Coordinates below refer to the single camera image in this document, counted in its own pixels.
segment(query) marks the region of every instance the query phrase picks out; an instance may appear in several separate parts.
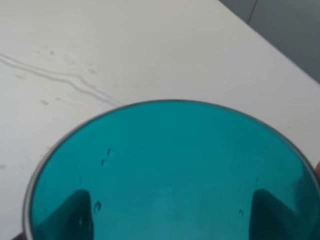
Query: table surface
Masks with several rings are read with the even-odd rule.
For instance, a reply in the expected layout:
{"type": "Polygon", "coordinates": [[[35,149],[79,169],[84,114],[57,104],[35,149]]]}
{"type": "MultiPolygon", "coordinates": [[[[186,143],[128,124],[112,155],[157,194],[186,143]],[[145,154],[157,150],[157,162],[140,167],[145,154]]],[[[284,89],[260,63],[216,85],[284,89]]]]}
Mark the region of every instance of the table surface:
{"type": "Polygon", "coordinates": [[[118,106],[227,106],[320,158],[320,85],[217,0],[5,0],[0,31],[0,240],[48,149],[118,106]]]}

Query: teal plastic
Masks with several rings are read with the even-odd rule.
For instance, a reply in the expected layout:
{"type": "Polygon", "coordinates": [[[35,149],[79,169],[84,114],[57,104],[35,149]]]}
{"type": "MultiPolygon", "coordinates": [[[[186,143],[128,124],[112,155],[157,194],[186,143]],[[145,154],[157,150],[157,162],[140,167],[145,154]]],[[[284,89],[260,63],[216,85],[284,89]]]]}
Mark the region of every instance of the teal plastic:
{"type": "Polygon", "coordinates": [[[237,111],[152,101],[107,112],[48,155],[35,240],[315,240],[320,194],[283,136],[237,111]]]}

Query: teal plastic cup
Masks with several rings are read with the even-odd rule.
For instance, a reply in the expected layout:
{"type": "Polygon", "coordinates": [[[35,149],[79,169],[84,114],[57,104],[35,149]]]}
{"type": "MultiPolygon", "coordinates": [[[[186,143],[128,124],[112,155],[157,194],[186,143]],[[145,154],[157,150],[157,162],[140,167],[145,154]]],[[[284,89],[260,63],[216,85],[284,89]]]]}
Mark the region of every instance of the teal plastic cup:
{"type": "Polygon", "coordinates": [[[143,102],[52,148],[23,229],[27,240],[319,240],[319,183],[292,143],[248,115],[143,102]]]}

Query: metal rim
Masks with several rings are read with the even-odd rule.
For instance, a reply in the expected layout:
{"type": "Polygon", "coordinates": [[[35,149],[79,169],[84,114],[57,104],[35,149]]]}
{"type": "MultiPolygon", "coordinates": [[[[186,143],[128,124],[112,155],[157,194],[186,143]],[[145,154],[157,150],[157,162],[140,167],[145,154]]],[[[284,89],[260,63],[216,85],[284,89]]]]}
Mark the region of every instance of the metal rim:
{"type": "Polygon", "coordinates": [[[83,122],[82,124],[76,126],[73,128],[71,131],[69,131],[66,135],[64,135],[51,149],[50,151],[42,158],[42,160],[39,162],[38,166],[36,167],[35,171],[33,172],[31,179],[27,185],[27,190],[26,194],[24,197],[24,202],[23,202],[23,209],[22,209],[22,228],[23,228],[23,234],[26,238],[26,240],[34,240],[33,237],[33,231],[31,228],[31,209],[32,209],[32,200],[33,200],[33,193],[35,191],[38,179],[42,173],[42,170],[45,168],[47,162],[53,155],[53,153],[59,148],[60,145],[62,145],[70,136],[72,136],[74,133],[76,133],[79,129],[82,127],[90,124],[91,122],[99,119],[102,116],[109,115],[113,112],[117,112],[122,109],[126,108],[131,108],[135,107],[138,105],[144,105],[144,104],[151,104],[151,103],[165,103],[165,102],[185,102],[185,103],[198,103],[198,104],[204,104],[204,105],[210,105],[212,107],[216,108],[221,108],[225,109],[240,115],[245,116],[246,118],[252,119],[255,122],[259,123],[260,125],[268,128],[272,132],[274,132],[277,136],[279,136],[284,142],[286,142],[292,149],[293,151],[299,156],[300,160],[302,161],[303,165],[307,169],[308,173],[310,174],[313,182],[315,183],[315,187],[317,190],[317,195],[320,199],[320,181],[318,180],[316,173],[312,167],[312,165],[309,163],[308,159],[303,155],[303,153],[289,140],[287,139],[283,134],[281,134],[279,131],[274,129],[273,127],[269,126],[268,124],[260,121],[259,119],[252,117],[246,113],[243,113],[241,111],[232,109],[230,107],[218,105],[218,104],[213,104],[205,101],[197,101],[197,100],[182,100],[182,99],[162,99],[162,100],[149,100],[149,101],[142,101],[142,102],[137,102],[137,103],[132,103],[120,107],[116,107],[114,109],[111,109],[109,111],[103,112],[101,114],[98,114],[89,120],[83,122]]]}

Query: gray floor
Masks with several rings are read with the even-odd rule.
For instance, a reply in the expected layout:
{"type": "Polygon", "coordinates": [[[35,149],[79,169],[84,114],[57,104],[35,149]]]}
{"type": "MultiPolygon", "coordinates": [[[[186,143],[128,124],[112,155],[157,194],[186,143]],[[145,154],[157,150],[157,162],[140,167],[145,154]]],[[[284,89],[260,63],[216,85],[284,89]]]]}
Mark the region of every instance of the gray floor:
{"type": "Polygon", "coordinates": [[[320,82],[319,0],[220,1],[320,82]]]}

